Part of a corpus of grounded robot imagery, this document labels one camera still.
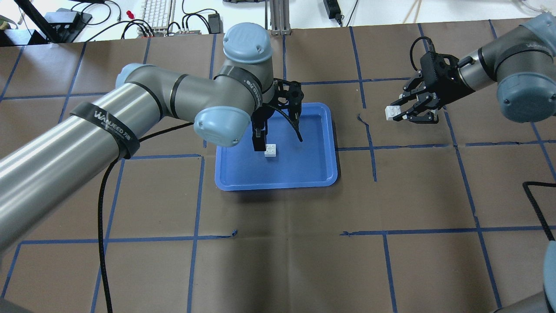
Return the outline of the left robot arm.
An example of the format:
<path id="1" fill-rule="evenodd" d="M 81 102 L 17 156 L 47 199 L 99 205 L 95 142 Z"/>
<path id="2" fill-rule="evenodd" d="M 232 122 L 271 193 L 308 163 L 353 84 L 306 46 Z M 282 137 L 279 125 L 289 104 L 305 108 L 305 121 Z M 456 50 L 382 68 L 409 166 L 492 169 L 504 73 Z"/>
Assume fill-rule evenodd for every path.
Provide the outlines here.
<path id="1" fill-rule="evenodd" d="M 155 65 L 123 67 L 115 89 L 83 102 L 62 123 L 1 160 L 1 253 L 112 162 L 131 158 L 140 137 L 164 117 L 191 122 L 209 143 L 230 148 L 252 127 L 264 151 L 267 121 L 278 112 L 302 141 L 301 84 L 274 77 L 266 30 L 240 23 L 224 34 L 225 61 L 213 78 Z"/>

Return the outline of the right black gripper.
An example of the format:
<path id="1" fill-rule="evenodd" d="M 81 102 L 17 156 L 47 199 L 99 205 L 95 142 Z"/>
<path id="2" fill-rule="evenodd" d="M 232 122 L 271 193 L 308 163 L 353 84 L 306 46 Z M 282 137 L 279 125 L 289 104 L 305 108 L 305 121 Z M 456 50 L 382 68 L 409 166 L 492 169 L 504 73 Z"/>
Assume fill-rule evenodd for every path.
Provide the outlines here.
<path id="1" fill-rule="evenodd" d="M 458 63 L 459 59 L 453 55 L 425 53 L 420 58 L 421 69 L 405 83 L 403 93 L 391 105 L 401 107 L 413 100 L 415 103 L 405 112 L 395 115 L 393 121 L 437 124 L 439 109 L 473 94 L 475 90 L 460 77 Z"/>

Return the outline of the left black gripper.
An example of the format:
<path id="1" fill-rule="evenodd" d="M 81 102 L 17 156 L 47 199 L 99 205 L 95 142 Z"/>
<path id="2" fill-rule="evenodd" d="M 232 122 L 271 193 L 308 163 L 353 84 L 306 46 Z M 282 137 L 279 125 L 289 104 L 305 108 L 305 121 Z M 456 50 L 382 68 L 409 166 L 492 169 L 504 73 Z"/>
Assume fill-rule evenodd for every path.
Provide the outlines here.
<path id="1" fill-rule="evenodd" d="M 286 119 L 298 140 L 304 141 L 299 127 L 303 100 L 301 83 L 274 79 L 270 91 L 274 92 L 272 98 L 264 100 L 262 107 L 256 109 L 252 115 L 254 151 L 266 151 L 267 125 L 265 123 L 275 112 Z"/>

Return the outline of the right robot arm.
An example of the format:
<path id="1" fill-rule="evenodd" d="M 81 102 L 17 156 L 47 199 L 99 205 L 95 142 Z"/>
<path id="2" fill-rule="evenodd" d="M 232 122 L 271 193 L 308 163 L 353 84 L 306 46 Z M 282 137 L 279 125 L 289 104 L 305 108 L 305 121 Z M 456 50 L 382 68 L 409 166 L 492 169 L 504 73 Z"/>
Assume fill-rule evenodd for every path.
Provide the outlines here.
<path id="1" fill-rule="evenodd" d="M 555 115 L 555 17 L 544 12 L 461 59 L 436 51 L 431 38 L 420 66 L 399 98 L 385 107 L 388 121 L 438 123 L 438 110 L 493 83 L 500 111 L 517 123 Z"/>

